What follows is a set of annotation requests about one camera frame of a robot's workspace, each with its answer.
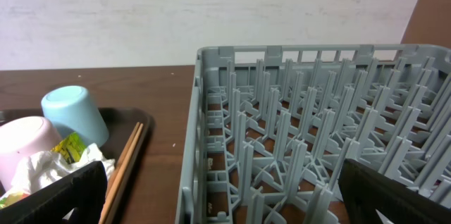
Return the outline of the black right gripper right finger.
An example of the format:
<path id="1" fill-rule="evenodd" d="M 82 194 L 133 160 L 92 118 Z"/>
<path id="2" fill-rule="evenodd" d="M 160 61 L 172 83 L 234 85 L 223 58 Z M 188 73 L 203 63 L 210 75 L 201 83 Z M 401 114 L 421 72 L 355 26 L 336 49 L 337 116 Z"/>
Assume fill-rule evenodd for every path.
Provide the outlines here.
<path id="1" fill-rule="evenodd" d="M 450 222 L 450 209 L 351 158 L 338 185 L 351 223 L 381 223 L 380 213 L 394 223 Z"/>

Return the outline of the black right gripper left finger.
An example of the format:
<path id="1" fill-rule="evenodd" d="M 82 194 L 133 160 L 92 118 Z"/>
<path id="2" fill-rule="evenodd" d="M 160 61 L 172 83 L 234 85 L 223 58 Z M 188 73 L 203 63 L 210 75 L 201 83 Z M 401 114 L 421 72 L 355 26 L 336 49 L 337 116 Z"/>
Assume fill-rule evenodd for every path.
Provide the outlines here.
<path id="1" fill-rule="evenodd" d="M 94 161 L 51 185 L 1 209 L 2 223 L 94 223 L 105 203 L 104 166 Z M 63 217 L 70 213 L 68 220 Z"/>

